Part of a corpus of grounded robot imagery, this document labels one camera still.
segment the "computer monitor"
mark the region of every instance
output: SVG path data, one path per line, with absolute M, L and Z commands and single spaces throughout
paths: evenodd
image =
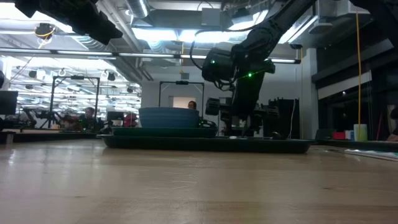
M 18 91 L 0 91 L 0 114 L 14 115 L 17 109 Z

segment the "pole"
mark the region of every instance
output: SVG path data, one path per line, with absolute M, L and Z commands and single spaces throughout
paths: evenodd
M 98 109 L 98 95 L 100 94 L 100 78 L 97 79 L 97 91 L 95 96 L 95 110 L 94 110 L 94 118 L 97 119 L 97 109 Z
M 202 91 L 201 91 L 201 117 L 202 118 L 205 117 L 205 115 L 203 114 L 204 107 L 205 107 L 205 84 L 202 83 Z
M 159 83 L 159 107 L 160 107 L 160 97 L 162 96 L 162 84 L 163 82 Z
M 53 108 L 53 104 L 54 104 L 55 80 L 56 80 L 57 78 L 58 78 L 58 77 L 53 77 L 53 79 L 52 79 L 51 100 L 50 100 L 50 111 L 49 111 L 49 117 L 47 118 L 47 121 L 49 122 L 49 123 L 48 123 L 48 128 L 49 128 L 49 129 L 51 128 L 51 121 L 52 121 L 52 116 L 53 116 L 52 108 Z

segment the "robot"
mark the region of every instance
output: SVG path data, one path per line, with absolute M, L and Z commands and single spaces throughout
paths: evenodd
M 389 40 L 398 49 L 398 0 L 350 0 L 355 6 L 368 10 Z M 277 45 L 282 35 L 307 11 L 316 0 L 290 0 L 270 18 L 251 30 L 243 42 L 233 46 L 231 51 L 213 48 L 208 53 L 202 70 L 202 77 L 213 82 L 217 88 L 233 92 L 230 104 L 221 105 L 216 99 L 207 102 L 206 113 L 224 114 L 227 129 L 231 129 L 232 117 L 246 120 L 247 130 L 258 129 L 255 122 L 255 107 L 265 73 L 274 73 L 275 66 L 270 60 L 264 61 Z

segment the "person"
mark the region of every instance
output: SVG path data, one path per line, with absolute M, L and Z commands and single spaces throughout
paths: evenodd
M 79 122 L 81 123 L 83 129 L 92 129 L 96 124 L 94 113 L 94 108 L 87 107 L 85 109 L 85 113 L 79 116 Z
M 82 115 L 80 115 L 80 119 L 93 119 L 93 117 L 94 117 L 94 112 L 95 112 L 94 108 L 92 108 L 92 107 L 87 107 L 87 108 L 85 109 L 85 113 L 82 114 Z
M 189 101 L 188 108 L 196 110 L 197 109 L 197 103 L 195 101 Z
M 128 115 L 126 115 L 124 117 L 124 127 L 133 128 L 133 127 L 137 126 L 138 125 L 136 122 L 137 119 L 138 119 L 137 114 L 129 113 Z

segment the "wooden table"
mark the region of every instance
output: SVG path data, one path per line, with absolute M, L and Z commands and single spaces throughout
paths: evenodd
M 397 223 L 398 163 L 316 150 L 0 149 L 1 224 Z

